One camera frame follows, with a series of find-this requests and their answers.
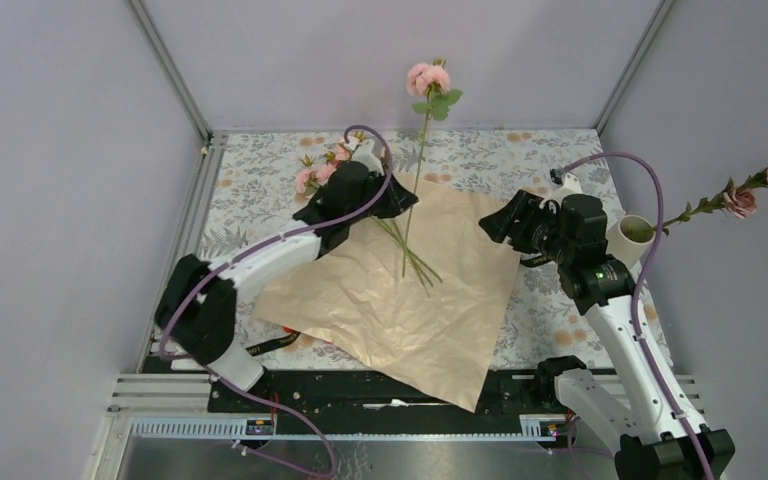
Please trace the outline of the light pink rose stem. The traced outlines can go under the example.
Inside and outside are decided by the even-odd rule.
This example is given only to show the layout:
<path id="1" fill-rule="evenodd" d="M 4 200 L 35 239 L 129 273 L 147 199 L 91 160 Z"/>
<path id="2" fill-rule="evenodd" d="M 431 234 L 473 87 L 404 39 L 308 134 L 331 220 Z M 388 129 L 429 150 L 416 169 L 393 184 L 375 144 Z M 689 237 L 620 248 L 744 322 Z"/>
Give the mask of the light pink rose stem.
<path id="1" fill-rule="evenodd" d="M 387 185 L 392 180 L 394 180 L 395 182 L 398 182 L 398 180 L 392 175 L 392 172 L 389 170 L 389 168 L 383 165 L 383 160 L 381 158 L 380 160 L 385 170 L 385 175 L 386 175 L 385 183 L 381 187 L 380 191 L 375 195 L 375 197 L 369 203 L 361 207 L 356 212 L 353 212 L 352 214 L 349 214 L 342 218 L 335 219 L 333 222 L 320 223 L 318 225 L 313 225 L 315 227 L 315 233 L 322 238 L 322 245 L 320 249 L 321 254 L 326 254 L 332 251 L 334 248 L 336 248 L 338 245 L 340 245 L 343 241 L 345 241 L 348 238 L 349 229 L 352 225 L 337 227 L 335 226 L 335 223 L 340 223 L 344 220 L 352 218 L 356 214 L 362 213 L 364 210 L 369 208 L 384 193 L 384 190 L 386 189 Z M 318 192 L 318 190 L 328 182 L 328 179 L 333 174 L 333 172 L 343 164 L 342 163 L 339 166 L 328 164 L 326 159 L 323 165 L 316 167 L 313 165 L 313 160 L 309 156 L 302 158 L 301 163 L 303 164 L 303 169 L 299 171 L 299 173 L 296 176 L 296 190 L 298 194 L 308 199 L 308 204 L 311 201 L 311 199 L 314 197 L 314 195 Z M 295 220 L 303 221 L 306 224 L 308 224 L 307 223 L 307 206 L 297 211 L 293 215 L 293 218 Z M 396 217 L 389 218 L 389 219 L 384 219 L 384 218 L 378 218 L 378 219 L 395 220 L 395 218 Z"/>

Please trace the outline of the large pink rose stem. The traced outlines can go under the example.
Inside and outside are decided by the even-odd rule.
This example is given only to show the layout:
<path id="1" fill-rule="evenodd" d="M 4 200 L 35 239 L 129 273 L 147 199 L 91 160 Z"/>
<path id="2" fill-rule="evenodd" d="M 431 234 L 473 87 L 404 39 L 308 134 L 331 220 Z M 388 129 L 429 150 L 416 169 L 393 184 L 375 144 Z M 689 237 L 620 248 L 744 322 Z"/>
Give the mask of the large pink rose stem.
<path id="1" fill-rule="evenodd" d="M 451 108 L 460 101 L 463 91 L 452 86 L 451 75 L 447 69 L 447 60 L 440 57 L 435 58 L 430 63 L 414 65 L 408 71 L 406 89 L 412 96 L 420 98 L 420 101 L 412 105 L 412 109 L 423 119 L 418 134 L 416 171 L 411 188 L 412 192 L 417 194 L 425 160 L 427 136 L 431 125 L 433 122 L 442 122 L 449 117 Z M 406 275 L 407 265 L 411 264 L 423 286 L 432 285 L 434 281 L 441 282 L 441 277 L 431 267 L 424 264 L 415 254 L 409 252 L 408 240 L 412 220 L 413 208 L 410 208 L 403 237 L 402 276 Z"/>

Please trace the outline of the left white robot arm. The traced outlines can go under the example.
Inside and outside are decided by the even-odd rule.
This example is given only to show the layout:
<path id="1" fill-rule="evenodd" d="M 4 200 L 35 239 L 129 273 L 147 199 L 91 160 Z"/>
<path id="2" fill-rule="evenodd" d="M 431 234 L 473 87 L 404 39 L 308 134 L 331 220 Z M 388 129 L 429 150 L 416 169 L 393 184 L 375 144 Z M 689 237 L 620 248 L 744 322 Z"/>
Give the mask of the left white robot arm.
<path id="1" fill-rule="evenodd" d="M 395 218 L 418 201 L 389 173 L 357 161 L 339 166 L 328 183 L 277 234 L 226 259 L 188 254 L 177 261 L 154 313 L 154 323 L 197 364 L 232 385 L 248 411 L 269 401 L 264 367 L 235 339 L 237 305 L 266 284 L 313 262 L 347 240 L 368 217 Z"/>

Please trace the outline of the peach paper flower bouquet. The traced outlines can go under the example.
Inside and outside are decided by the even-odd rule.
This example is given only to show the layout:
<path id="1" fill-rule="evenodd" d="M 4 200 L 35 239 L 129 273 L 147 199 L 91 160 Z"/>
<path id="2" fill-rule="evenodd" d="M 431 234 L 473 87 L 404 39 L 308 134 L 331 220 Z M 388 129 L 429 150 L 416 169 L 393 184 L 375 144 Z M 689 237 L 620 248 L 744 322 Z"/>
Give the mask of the peach paper flower bouquet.
<path id="1" fill-rule="evenodd" d="M 365 366 L 467 411 L 477 406 L 519 257 L 479 227 L 502 201 L 422 182 L 409 246 L 441 284 L 423 288 L 372 220 L 326 256 L 269 282 L 257 319 L 327 341 Z"/>

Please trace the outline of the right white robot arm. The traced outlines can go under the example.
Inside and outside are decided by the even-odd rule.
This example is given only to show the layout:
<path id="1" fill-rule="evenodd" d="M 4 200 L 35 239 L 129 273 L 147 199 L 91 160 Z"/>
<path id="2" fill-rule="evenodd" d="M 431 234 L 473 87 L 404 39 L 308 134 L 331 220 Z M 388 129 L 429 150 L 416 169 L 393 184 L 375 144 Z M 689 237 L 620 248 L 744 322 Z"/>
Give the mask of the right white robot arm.
<path id="1" fill-rule="evenodd" d="M 628 398 L 620 402 L 574 356 L 539 363 L 533 386 L 543 410 L 574 412 L 611 450 L 620 479 L 718 479 L 735 454 L 724 429 L 694 407 L 661 351 L 649 344 L 638 285 L 608 252 L 599 199 L 544 200 L 519 191 L 480 228 L 525 254 L 522 265 L 553 263 L 562 291 L 602 341 Z"/>

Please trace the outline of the dusty mauve rose stem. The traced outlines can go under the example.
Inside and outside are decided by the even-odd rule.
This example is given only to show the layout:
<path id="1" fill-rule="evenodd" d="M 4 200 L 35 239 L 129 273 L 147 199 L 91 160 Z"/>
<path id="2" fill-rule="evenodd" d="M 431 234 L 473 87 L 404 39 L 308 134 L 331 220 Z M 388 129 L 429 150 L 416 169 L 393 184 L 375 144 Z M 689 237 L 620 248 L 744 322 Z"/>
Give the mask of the dusty mauve rose stem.
<path id="1" fill-rule="evenodd" d="M 768 166 L 749 175 L 742 183 L 730 178 L 726 186 L 712 197 L 703 197 L 696 204 L 688 203 L 680 214 L 663 223 L 663 234 L 669 234 L 669 226 L 687 223 L 700 214 L 725 212 L 745 219 L 758 209 L 756 190 L 768 190 Z"/>

